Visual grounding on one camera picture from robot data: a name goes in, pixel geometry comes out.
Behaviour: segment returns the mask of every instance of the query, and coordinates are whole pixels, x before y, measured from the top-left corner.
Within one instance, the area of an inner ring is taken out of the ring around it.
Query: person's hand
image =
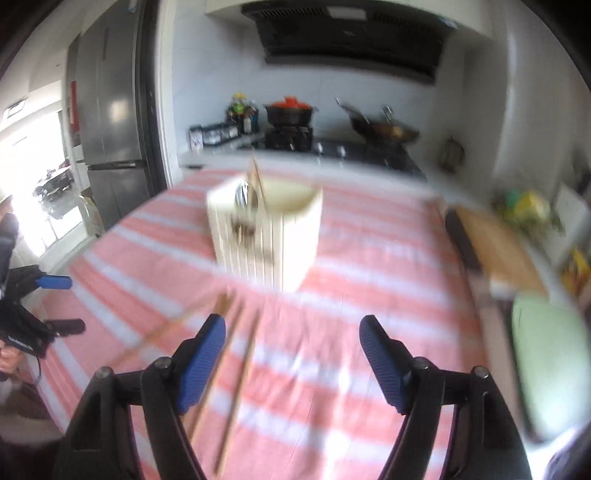
[[[5,346],[0,340],[0,372],[13,374],[23,358],[22,352],[13,346]]]

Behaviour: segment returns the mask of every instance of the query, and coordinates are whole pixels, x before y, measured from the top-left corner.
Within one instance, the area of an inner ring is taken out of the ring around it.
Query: cutting board
[[[491,281],[505,283],[517,291],[548,296],[530,256],[508,225],[487,212],[461,206],[456,206],[456,212]]]

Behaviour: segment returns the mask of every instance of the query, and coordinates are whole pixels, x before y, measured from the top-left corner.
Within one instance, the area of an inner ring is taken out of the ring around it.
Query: box
[[[274,177],[262,177],[258,207],[236,205],[236,189],[246,174],[207,193],[207,216],[217,262],[226,271],[276,290],[294,292],[316,258],[322,189]]]

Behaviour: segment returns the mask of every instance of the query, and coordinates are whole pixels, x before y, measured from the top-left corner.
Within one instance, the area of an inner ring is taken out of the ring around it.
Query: pink striped tablecloth
[[[40,390],[65,429],[90,377],[124,349],[211,295],[210,304],[118,370],[144,368],[196,334],[228,290],[244,313],[193,447],[214,478],[222,432],[253,328],[254,360],[224,478],[377,478],[402,424],[384,400],[359,345],[374,314],[393,338],[440,368],[484,364],[479,322],[461,263],[432,203],[324,184],[318,256],[295,294],[225,274],[215,261],[206,192],[235,171],[207,170],[127,216],[70,267],[74,287],[43,298],[49,318],[80,317],[84,335],[57,341]],[[452,411],[444,408],[429,478],[438,478]],[[158,478],[141,410],[134,410],[147,478]]]

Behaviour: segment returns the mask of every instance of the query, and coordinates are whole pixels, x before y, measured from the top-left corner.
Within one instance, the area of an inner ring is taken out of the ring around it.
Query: range hood
[[[272,0],[248,3],[267,63],[380,70],[433,83],[448,19],[378,0]]]

